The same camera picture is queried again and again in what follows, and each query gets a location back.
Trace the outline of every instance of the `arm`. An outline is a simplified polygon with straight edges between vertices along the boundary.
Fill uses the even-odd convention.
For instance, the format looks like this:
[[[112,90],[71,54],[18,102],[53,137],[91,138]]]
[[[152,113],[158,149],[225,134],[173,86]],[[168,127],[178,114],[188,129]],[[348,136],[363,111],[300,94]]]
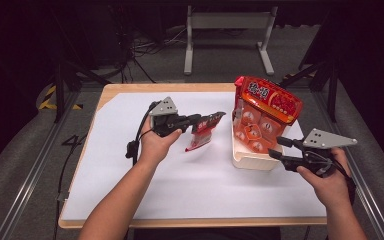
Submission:
[[[350,175],[344,151],[333,148],[332,154]],[[329,239],[367,239],[352,209],[345,178],[339,171],[327,178],[320,178],[304,167],[298,167],[297,171],[314,187],[326,207]]]
[[[142,134],[149,129],[148,117]],[[161,138],[150,131],[142,136],[138,162],[95,207],[83,225],[79,239],[123,239],[158,164],[181,133],[177,130]]]

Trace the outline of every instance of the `gray floor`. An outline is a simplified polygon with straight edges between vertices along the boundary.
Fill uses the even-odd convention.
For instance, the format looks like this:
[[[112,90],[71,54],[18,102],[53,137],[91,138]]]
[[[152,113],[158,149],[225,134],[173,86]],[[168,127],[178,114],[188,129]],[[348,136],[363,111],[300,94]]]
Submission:
[[[230,82],[239,75],[254,75],[279,82],[282,77],[298,71],[297,66],[304,56],[317,27],[301,27],[273,30],[268,52],[275,75],[267,76],[256,49],[255,42],[260,37],[258,32],[244,31],[239,36],[231,36],[225,31],[201,32],[196,34],[193,73],[183,74],[185,44],[178,42],[166,47],[157,54],[146,54],[137,60],[156,82]],[[150,82],[139,66],[129,62],[125,74],[129,82]],[[102,74],[110,69],[101,69]],[[120,75],[110,79],[121,82]],[[373,227],[373,222],[384,222],[384,154],[376,140],[364,124],[358,111],[349,100],[346,91],[340,85],[337,99],[337,123],[330,123],[325,115],[323,99],[326,92],[311,93],[302,88],[305,81],[291,87],[291,91],[304,101],[304,110],[300,123],[304,133],[312,128],[335,130],[345,136],[359,140],[359,144],[349,149],[350,157],[358,166],[363,182],[360,195],[354,204],[355,212],[369,239],[384,239],[381,231]],[[2,229],[0,236],[7,239],[52,239],[55,222],[58,181],[69,146],[61,144],[73,135],[87,134],[90,122],[102,89],[94,84],[85,84],[75,103],[83,104],[82,110],[71,110],[61,124],[61,131],[55,137],[49,155],[44,161],[43,171],[39,171],[38,181],[32,186],[31,195],[25,205],[19,209],[12,228]],[[38,104],[43,94],[38,96]],[[29,122],[0,156],[0,227],[11,209],[14,200],[23,187],[23,183],[38,156],[43,152],[43,144],[51,131],[54,110],[40,110],[38,116]],[[69,158],[63,176],[63,192],[68,191],[73,173],[77,166],[82,147],[77,148]],[[372,197],[375,205],[367,205],[367,196]],[[282,227],[282,239],[303,239],[306,226]],[[78,230],[58,229],[57,239],[74,239]],[[308,239],[325,239],[325,226],[312,226]]]

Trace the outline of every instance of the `metal bar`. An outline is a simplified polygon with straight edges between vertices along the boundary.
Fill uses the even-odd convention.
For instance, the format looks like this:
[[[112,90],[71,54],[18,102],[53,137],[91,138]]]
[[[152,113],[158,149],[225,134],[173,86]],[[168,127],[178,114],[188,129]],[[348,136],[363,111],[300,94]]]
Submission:
[[[68,96],[68,100],[65,108],[68,109],[61,116],[61,121],[54,123],[52,126],[42,149],[39,152],[39,155],[36,158],[35,163],[33,164],[29,174],[27,175],[26,180],[20,188],[10,210],[8,211],[7,216],[5,217],[1,227],[0,227],[0,240],[9,239],[12,232],[17,225],[18,220],[21,217],[21,214],[26,207],[31,194],[33,193],[34,188],[36,187],[37,182],[39,181],[40,175],[43,172],[43,169],[46,166],[48,161],[49,152],[54,145],[55,139],[58,136],[62,126],[64,125],[65,120],[67,119],[68,114],[71,111],[71,106],[75,103],[79,93],[72,92]]]
[[[329,113],[325,111],[326,100],[324,99],[323,94],[320,92],[313,92],[313,96],[322,112],[324,120],[328,123],[330,127],[330,131],[332,133],[342,135],[337,124],[332,123],[330,121]],[[361,174],[351,152],[348,148],[344,148],[344,150],[347,153],[349,167],[353,173],[354,182],[357,185],[357,194],[360,197],[364,208],[366,209],[367,215],[370,221],[372,222],[373,228],[375,229],[379,239],[384,239],[384,217],[380,212],[379,206],[374,200],[372,191],[364,180],[363,175]]]

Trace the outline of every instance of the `person's left hand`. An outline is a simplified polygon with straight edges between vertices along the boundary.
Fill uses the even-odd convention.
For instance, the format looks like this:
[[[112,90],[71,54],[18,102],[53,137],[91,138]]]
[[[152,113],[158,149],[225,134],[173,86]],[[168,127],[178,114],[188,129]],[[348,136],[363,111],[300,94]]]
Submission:
[[[151,130],[151,118],[148,116],[142,127],[141,134],[144,134],[141,138],[141,161],[150,161],[158,165],[167,156],[170,146],[179,138],[182,130],[177,129],[162,138]]]

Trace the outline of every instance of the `table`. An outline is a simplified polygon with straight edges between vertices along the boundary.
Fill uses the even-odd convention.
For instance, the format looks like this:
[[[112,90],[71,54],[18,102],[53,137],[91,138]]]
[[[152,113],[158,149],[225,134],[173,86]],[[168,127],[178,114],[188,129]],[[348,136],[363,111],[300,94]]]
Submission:
[[[81,228],[88,213],[82,212],[83,210],[80,209],[80,205],[83,203],[80,202],[89,200],[92,201],[93,203],[87,203],[89,204],[89,208],[85,210],[86,212],[91,211],[92,209],[90,208],[90,205],[96,205],[96,203],[99,202],[99,200],[102,199],[102,197],[112,188],[111,186],[107,186],[105,189],[102,189],[104,188],[102,187],[103,185],[108,184],[105,183],[100,185],[99,189],[95,189],[93,186],[94,183],[97,181],[99,182],[102,179],[104,179],[104,182],[110,179],[109,182],[111,183],[108,185],[115,184],[122,177],[123,172],[127,172],[127,170],[131,167],[130,159],[122,161],[119,157],[115,157],[116,160],[112,163],[110,163],[111,161],[105,163],[105,159],[107,159],[107,157],[103,157],[101,153],[91,152],[90,149],[92,149],[93,145],[97,144],[97,142],[102,143],[105,139],[112,138],[111,135],[120,137],[119,130],[115,129],[117,127],[113,127],[118,125],[120,122],[120,119],[117,118],[118,113],[114,112],[111,113],[110,118],[107,118],[109,122],[105,122],[105,124],[103,124],[105,126],[111,126],[108,127],[108,129],[102,130],[106,134],[105,139],[99,139],[99,141],[97,141],[96,133],[97,129],[102,126],[101,121],[103,119],[102,116],[104,116],[103,113],[106,113],[109,109],[115,109],[116,111],[118,111],[117,109],[124,109],[120,107],[120,102],[126,103],[126,108],[129,108],[129,104],[127,104],[128,101],[126,99],[132,99],[131,96],[134,96],[135,99],[137,99],[137,96],[142,96],[140,101],[135,101],[135,104],[137,105],[135,105],[135,107],[137,107],[137,110],[143,110],[143,108],[146,109],[150,103],[145,100],[148,100],[147,98],[150,96],[155,97],[155,94],[159,93],[163,94],[161,96],[165,96],[166,94],[170,94],[172,96],[173,101],[179,109],[180,115],[189,115],[189,112],[187,112],[188,109],[186,108],[190,108],[190,111],[196,111],[196,106],[194,105],[199,106],[202,101],[211,101],[213,104],[208,105],[214,105],[217,108],[227,106],[227,108],[232,107],[233,109],[234,90],[235,88],[233,83],[107,85],[98,103],[97,113],[92,123],[93,127],[91,127],[91,130],[89,131],[86,146],[82,151],[80,161],[70,187],[70,197],[64,204],[64,208],[59,219],[59,225],[62,228]],[[197,94],[200,98],[202,98],[201,100],[196,99],[194,102],[195,104],[190,104],[189,106],[184,105],[184,99],[188,99],[188,97],[191,96],[195,97]],[[226,97],[232,97],[231,101],[225,101]],[[200,108],[202,111],[206,109],[206,107],[202,106],[200,106]],[[129,116],[129,119],[135,119],[136,117],[141,118],[139,116],[143,114],[144,111],[139,111],[138,116]],[[123,130],[123,137],[121,137],[123,139],[122,141],[127,143],[134,138],[134,133],[137,131],[136,128],[139,125],[139,121],[140,119],[137,121],[129,121],[128,126],[130,129]],[[182,134],[179,140],[175,143],[180,143],[181,146],[176,147],[173,145],[167,158],[162,162],[162,164],[160,164],[154,176],[154,180],[151,182],[149,190],[131,223],[131,227],[222,227],[326,224],[326,215],[323,205],[318,202],[312,187],[308,185],[298,174],[285,171],[281,164],[271,171],[258,171],[237,169],[231,162],[229,162],[229,157],[233,157],[230,147],[231,139],[223,137],[223,129],[227,128],[229,130],[229,124],[228,118],[225,118],[224,120],[222,119],[214,132],[213,140],[206,146],[188,153],[180,153],[182,150],[176,150],[182,149],[182,147],[184,149],[185,146],[183,144],[187,144],[188,141],[190,141],[190,135]],[[119,147],[117,151],[121,151],[121,155],[124,156],[125,145],[117,140],[117,144],[118,143],[121,144],[121,147]],[[101,149],[104,153],[110,151],[106,148],[105,144],[100,146],[100,148],[101,147],[104,148]],[[202,161],[208,160],[205,156],[213,156],[214,152],[217,152],[217,158],[211,158],[211,162],[208,161],[203,164]],[[96,156],[98,157],[92,157],[92,161],[99,161],[99,164],[95,165],[93,170],[87,173],[92,175],[87,175],[86,178],[83,176],[82,178],[82,175],[84,175],[86,171],[84,170],[85,167],[82,168],[82,166],[85,166],[87,161],[91,161],[91,154],[97,154]],[[181,159],[173,157],[179,155],[182,156]],[[108,171],[102,174],[104,177],[101,177],[99,174],[93,175],[105,164],[114,165],[104,167],[104,169],[106,169],[105,171]],[[187,164],[188,171],[181,169],[181,166],[184,166],[182,164]],[[119,168],[123,168],[121,165],[125,166],[126,169],[120,170]],[[209,176],[209,174],[205,174],[208,172],[207,167],[211,168],[212,171],[210,174],[211,181],[207,181]],[[203,174],[200,175],[199,178],[194,178],[193,174],[199,172],[203,172]],[[93,179],[93,181],[88,182],[85,187],[87,189],[85,191],[87,191],[87,194],[89,195],[80,197],[77,196],[78,200],[76,200],[75,191],[81,188],[79,187],[81,185],[79,184],[79,179],[86,179],[88,181]],[[174,182],[179,182],[179,184],[183,185],[179,187]],[[178,195],[173,195],[173,192],[170,192],[170,189],[176,187],[178,188],[176,189],[176,191],[178,191]],[[237,206],[236,208],[232,208],[232,204],[234,205],[238,202],[233,198],[238,198],[238,196],[244,196],[242,199],[238,200],[241,204],[239,204],[240,206]],[[164,205],[165,201],[172,201],[169,207]]]

